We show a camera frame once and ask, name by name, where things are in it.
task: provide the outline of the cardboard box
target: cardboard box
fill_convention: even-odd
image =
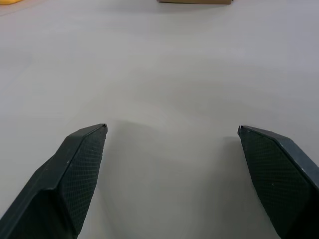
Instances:
[[[159,2],[195,3],[195,4],[231,4],[232,0],[158,0]]]

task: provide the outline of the white table surface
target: white table surface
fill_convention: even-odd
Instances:
[[[109,125],[80,239],[277,239],[237,127],[319,163],[319,2],[0,6],[0,215],[65,136]]]

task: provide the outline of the yellow object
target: yellow object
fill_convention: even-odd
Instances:
[[[14,4],[18,1],[21,1],[21,0],[0,0],[0,5],[9,5],[9,4]]]

